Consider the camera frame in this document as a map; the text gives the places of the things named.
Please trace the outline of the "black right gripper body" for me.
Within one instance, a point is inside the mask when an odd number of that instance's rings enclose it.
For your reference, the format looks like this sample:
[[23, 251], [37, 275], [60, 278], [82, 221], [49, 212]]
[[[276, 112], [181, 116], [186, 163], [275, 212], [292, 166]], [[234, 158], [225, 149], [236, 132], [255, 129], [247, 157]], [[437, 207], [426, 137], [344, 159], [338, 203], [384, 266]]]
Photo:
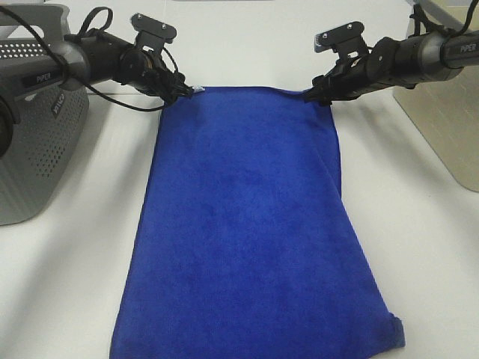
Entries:
[[365, 55], [349, 60], [338, 60], [325, 75], [312, 80], [312, 86], [303, 93], [306, 102], [331, 105], [334, 101], [351, 101], [378, 90], [378, 56]]

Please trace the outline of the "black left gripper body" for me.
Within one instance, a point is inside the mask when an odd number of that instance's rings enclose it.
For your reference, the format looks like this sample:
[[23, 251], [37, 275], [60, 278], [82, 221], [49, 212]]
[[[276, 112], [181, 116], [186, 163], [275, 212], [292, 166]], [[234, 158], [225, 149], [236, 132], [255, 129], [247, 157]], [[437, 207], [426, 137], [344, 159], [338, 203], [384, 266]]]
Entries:
[[159, 97], [164, 103], [174, 103], [179, 97], [187, 97], [185, 79], [178, 70], [169, 70], [163, 59], [152, 51], [132, 48], [120, 58], [118, 82], [142, 94]]

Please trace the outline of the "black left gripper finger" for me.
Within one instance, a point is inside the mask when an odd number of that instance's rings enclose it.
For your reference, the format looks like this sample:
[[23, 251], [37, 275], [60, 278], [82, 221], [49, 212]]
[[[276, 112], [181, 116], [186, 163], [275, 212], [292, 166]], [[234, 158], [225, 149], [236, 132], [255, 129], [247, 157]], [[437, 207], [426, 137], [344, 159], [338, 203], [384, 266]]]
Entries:
[[190, 86], [184, 86], [182, 89], [182, 96], [185, 98], [191, 98], [195, 93], [195, 90], [193, 87]]

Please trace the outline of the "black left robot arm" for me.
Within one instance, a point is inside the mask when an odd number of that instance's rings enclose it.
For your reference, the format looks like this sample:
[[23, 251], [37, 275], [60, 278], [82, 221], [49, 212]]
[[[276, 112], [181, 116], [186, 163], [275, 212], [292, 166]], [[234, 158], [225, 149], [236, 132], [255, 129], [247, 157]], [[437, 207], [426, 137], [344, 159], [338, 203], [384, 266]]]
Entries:
[[131, 44], [104, 31], [87, 37], [67, 35], [46, 45], [27, 39], [1, 42], [1, 152], [13, 140], [20, 123], [19, 101], [42, 90], [60, 87], [67, 91], [115, 81], [170, 106], [194, 90], [178, 70], [169, 70], [162, 59], [164, 39], [155, 44]]

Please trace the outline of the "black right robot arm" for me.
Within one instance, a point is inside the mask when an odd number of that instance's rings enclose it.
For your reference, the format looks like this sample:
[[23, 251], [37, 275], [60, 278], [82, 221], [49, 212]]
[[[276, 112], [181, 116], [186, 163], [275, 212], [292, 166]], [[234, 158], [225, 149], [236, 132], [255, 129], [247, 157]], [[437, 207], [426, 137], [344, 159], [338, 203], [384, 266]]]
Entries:
[[401, 41], [384, 37], [371, 50], [338, 60], [327, 74], [316, 77], [304, 99], [328, 106], [386, 88], [445, 82], [464, 67], [477, 65], [477, 31], [457, 37], [434, 31]]

